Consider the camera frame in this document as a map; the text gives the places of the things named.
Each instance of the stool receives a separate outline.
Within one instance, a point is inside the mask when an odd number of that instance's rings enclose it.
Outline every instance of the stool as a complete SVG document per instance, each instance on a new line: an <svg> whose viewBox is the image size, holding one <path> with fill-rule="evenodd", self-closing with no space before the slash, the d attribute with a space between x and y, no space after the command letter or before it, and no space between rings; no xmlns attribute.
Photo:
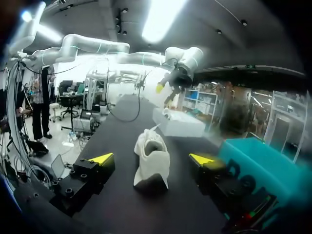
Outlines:
<svg viewBox="0 0 312 234"><path fill-rule="evenodd" d="M54 116L50 118L50 121L53 121L55 123L55 119L59 119L59 121L62 121L61 116L57 116L55 113L55 110L59 108L59 104L58 103L51 103L50 104L50 109L53 110L54 112Z"/></svg>

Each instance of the ceiling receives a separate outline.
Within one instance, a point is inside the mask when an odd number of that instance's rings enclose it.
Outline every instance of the ceiling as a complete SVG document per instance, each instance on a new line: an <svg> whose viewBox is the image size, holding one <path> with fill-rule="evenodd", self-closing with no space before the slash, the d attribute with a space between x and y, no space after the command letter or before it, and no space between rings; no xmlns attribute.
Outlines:
<svg viewBox="0 0 312 234"><path fill-rule="evenodd" d="M201 69L229 65L269 65L304 72L299 55L281 22L260 0L188 0L165 38L148 44L141 34L151 0L67 0L41 19L61 32L126 42L131 52L164 53L170 46L197 46L205 53ZM117 34L115 17L122 13L122 30ZM246 20L248 25L240 22ZM37 34L26 49L33 52L60 46Z"/></svg>

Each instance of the white box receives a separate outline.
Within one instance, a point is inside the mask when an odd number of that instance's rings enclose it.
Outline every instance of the white box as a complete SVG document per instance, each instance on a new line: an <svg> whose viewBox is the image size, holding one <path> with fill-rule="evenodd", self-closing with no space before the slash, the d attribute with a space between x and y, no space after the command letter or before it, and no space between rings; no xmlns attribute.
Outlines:
<svg viewBox="0 0 312 234"><path fill-rule="evenodd" d="M202 137L206 125L200 120L180 111L169 110L167 119L162 110L153 110L153 121L159 125L161 132L167 137Z"/></svg>

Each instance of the desk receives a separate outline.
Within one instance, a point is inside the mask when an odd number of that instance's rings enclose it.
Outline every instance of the desk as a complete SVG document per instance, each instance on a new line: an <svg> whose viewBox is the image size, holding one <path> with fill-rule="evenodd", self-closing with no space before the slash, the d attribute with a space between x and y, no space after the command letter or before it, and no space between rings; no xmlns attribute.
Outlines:
<svg viewBox="0 0 312 234"><path fill-rule="evenodd" d="M137 96L125 95L112 112L119 118L133 119L137 108ZM189 152L217 153L208 140L164 137L171 158L169 191L151 199L133 188L138 168L134 146L144 129L155 126L154 108L142 99L136 121L123 123L109 115L91 137L78 160L113 152L116 169L101 193L93 195L74 219L112 234L221 233L226 218L208 196L200 193L188 163Z"/></svg>
<svg viewBox="0 0 312 234"><path fill-rule="evenodd" d="M62 126L61 130L63 129L69 129L69 130L73 130L73 100L79 100L79 99L83 99L83 94L77 94L77 95L71 95L71 96L59 96L60 99L66 98L70 101L70 121L72 124L72 127L65 127Z"/></svg>

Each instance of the black pants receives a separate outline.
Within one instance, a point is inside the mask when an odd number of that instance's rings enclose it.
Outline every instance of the black pants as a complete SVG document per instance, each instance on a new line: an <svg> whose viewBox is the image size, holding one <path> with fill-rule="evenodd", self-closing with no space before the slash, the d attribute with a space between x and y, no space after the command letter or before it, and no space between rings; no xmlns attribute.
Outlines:
<svg viewBox="0 0 312 234"><path fill-rule="evenodd" d="M49 104L33 104L33 133L35 140L42 138L41 125L43 130L43 136L47 135L49 131L49 114Z"/></svg>

